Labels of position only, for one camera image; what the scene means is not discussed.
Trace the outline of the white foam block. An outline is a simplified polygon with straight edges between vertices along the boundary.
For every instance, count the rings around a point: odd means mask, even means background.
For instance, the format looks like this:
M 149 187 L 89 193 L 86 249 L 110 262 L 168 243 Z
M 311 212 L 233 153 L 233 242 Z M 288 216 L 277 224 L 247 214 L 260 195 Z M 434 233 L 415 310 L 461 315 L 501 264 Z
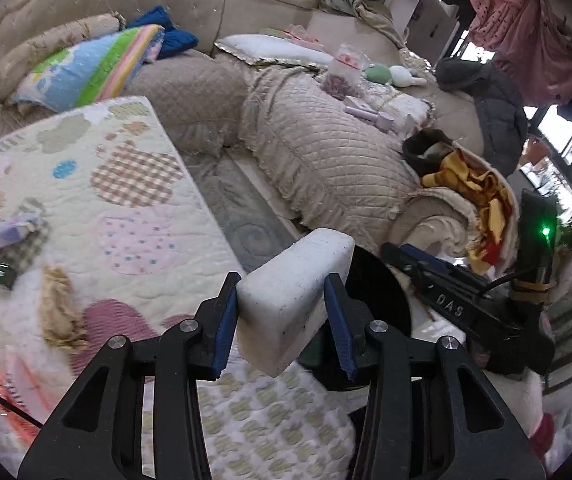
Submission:
M 319 228 L 237 284 L 243 359 L 271 377 L 298 359 L 326 321 L 325 278 L 348 278 L 354 247 L 352 236 Z

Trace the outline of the black trash bin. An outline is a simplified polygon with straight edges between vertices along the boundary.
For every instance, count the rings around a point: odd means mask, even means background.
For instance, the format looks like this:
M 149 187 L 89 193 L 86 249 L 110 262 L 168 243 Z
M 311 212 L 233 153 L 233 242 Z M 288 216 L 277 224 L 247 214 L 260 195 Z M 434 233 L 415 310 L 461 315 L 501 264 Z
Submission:
M 350 298 L 367 305 L 373 318 L 386 322 L 406 337 L 412 334 L 412 314 L 405 291 L 379 257 L 355 246 L 344 287 Z M 326 390 L 350 391 L 366 386 L 366 382 L 350 382 L 340 367 L 328 322 L 301 352 L 298 363 Z

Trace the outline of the yellow red cloth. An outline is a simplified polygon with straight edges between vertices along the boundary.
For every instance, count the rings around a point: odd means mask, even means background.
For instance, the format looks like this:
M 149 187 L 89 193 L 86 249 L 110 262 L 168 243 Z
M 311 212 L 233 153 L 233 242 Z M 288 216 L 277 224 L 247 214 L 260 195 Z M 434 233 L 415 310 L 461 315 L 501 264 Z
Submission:
M 517 248 L 518 200 L 506 179 L 480 157 L 455 148 L 437 171 L 421 178 L 425 188 L 450 188 L 477 209 L 478 234 L 466 246 L 472 271 L 482 275 L 510 266 Z

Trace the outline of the orange snack wrapper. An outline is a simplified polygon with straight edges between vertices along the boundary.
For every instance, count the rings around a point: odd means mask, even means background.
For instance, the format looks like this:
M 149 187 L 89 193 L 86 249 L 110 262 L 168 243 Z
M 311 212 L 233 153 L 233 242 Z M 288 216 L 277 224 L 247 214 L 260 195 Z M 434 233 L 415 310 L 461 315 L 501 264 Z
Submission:
M 0 396 L 41 424 L 46 422 L 54 408 L 54 403 L 48 398 L 28 364 L 11 347 L 1 352 Z

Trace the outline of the black padded jacket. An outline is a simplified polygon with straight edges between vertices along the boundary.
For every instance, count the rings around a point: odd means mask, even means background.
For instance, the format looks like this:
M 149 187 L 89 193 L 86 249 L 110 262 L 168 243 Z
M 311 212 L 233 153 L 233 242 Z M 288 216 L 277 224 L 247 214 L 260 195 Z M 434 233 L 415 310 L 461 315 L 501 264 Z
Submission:
M 504 177 L 510 176 L 528 136 L 528 119 L 517 84 L 492 63 L 461 58 L 443 58 L 435 75 L 442 91 L 461 91 L 472 97 L 484 139 L 484 159 Z

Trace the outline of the purple hair brush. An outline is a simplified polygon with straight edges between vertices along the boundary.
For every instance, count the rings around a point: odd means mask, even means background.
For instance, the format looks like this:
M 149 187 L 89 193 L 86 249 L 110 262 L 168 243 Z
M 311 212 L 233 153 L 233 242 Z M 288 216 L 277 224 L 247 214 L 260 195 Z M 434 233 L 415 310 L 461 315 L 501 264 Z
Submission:
M 356 118 L 370 122 L 378 130 L 388 133 L 393 129 L 393 117 L 386 112 L 371 108 L 365 101 L 355 96 L 346 96 L 343 100 L 343 110 Z

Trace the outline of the green white plush toy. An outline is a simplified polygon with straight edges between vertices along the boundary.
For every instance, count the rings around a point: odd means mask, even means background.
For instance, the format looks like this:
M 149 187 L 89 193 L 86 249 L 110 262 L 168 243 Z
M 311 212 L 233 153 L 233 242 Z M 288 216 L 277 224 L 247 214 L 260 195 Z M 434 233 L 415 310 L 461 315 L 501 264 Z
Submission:
M 368 81 L 391 84 L 395 88 L 423 87 L 427 84 L 425 78 L 415 76 L 402 65 L 371 64 L 363 70 L 363 75 Z

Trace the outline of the beige quilted sofa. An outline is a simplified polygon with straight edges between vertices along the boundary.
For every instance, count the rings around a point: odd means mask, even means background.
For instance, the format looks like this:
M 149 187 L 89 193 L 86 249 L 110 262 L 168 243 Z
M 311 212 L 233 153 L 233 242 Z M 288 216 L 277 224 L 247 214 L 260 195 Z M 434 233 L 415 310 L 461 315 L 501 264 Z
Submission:
M 477 211 L 453 191 L 425 191 L 399 142 L 347 113 L 303 67 L 253 68 L 188 52 L 146 64 L 126 86 L 144 96 L 183 154 L 241 145 L 310 229 L 383 243 L 442 243 L 464 255 Z

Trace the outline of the patchwork quilted blanket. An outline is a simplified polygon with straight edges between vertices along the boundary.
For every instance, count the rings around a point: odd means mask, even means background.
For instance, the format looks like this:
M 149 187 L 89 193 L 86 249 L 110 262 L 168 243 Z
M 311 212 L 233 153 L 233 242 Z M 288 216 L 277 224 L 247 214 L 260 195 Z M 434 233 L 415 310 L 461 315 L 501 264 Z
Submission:
M 11 347 L 59 402 L 113 335 L 161 335 L 215 296 L 240 263 L 152 105 L 121 98 L 0 139 L 0 222 L 31 212 L 31 237 L 0 252 L 0 359 Z M 298 364 L 269 377 L 231 353 L 198 386 L 217 479 L 342 479 L 345 409 Z

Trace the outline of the clear candy jar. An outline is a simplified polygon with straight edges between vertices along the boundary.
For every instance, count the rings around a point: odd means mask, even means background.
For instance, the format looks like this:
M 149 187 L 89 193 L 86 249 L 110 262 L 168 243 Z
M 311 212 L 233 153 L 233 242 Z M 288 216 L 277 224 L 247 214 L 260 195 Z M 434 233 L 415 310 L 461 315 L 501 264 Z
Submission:
M 321 88 L 329 96 L 343 101 L 354 96 L 363 77 L 366 58 L 350 44 L 341 44 L 321 83 Z

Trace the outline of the pink hanging clothes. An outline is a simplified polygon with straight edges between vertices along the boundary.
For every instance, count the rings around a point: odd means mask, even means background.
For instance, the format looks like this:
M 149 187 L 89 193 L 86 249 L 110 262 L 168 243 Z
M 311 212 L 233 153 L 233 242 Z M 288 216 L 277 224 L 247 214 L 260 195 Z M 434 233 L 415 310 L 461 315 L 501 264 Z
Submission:
M 572 30 L 552 0 L 469 0 L 469 41 L 494 54 L 527 106 L 572 99 Z

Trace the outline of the white ruffled cushion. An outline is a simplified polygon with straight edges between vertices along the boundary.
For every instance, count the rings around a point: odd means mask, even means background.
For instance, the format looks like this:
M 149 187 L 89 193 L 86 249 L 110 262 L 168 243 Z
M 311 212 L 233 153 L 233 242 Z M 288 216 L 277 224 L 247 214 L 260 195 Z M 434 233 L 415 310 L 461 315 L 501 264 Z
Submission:
M 333 62 L 333 55 L 326 52 L 262 34 L 231 35 L 216 40 L 214 46 L 250 66 L 278 64 L 325 68 Z

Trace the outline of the blue knit cloth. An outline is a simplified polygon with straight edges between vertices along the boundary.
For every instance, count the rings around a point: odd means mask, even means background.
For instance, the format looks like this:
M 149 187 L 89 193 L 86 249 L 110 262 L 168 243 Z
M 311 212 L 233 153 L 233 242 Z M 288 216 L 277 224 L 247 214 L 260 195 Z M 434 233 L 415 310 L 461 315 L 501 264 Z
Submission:
M 174 58 L 176 55 L 197 48 L 198 38 L 187 30 L 176 28 L 164 6 L 155 6 L 140 18 L 128 22 L 126 27 L 134 28 L 145 25 L 159 25 L 164 29 L 158 60 Z

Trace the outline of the striped colourful pillow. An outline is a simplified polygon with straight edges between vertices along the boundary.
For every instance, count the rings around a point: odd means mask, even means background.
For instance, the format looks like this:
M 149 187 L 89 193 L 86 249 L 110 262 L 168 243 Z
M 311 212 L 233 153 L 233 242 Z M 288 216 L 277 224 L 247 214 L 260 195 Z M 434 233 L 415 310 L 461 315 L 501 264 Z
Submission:
M 162 26 L 145 25 L 63 49 L 28 73 L 9 103 L 63 113 L 116 98 L 142 64 L 157 58 L 164 35 Z

